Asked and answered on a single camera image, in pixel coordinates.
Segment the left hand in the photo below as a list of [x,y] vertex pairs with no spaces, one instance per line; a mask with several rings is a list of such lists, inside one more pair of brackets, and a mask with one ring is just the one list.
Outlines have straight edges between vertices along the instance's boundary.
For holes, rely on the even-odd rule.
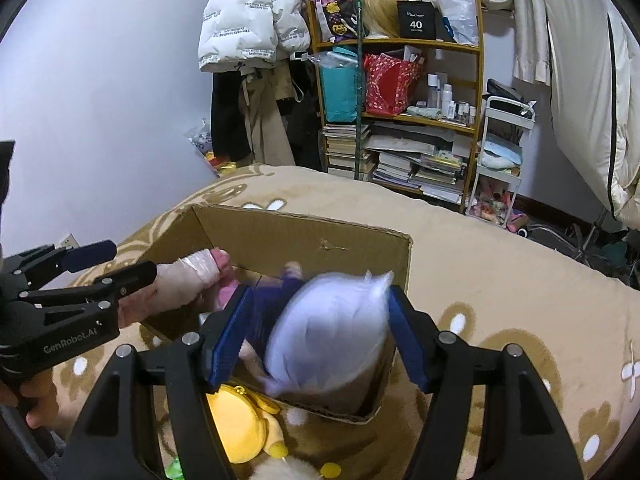
[[58,390],[53,381],[53,370],[49,368],[24,382],[15,393],[4,382],[0,382],[1,404],[18,408],[25,402],[28,411],[24,419],[29,428],[49,426],[58,416]]

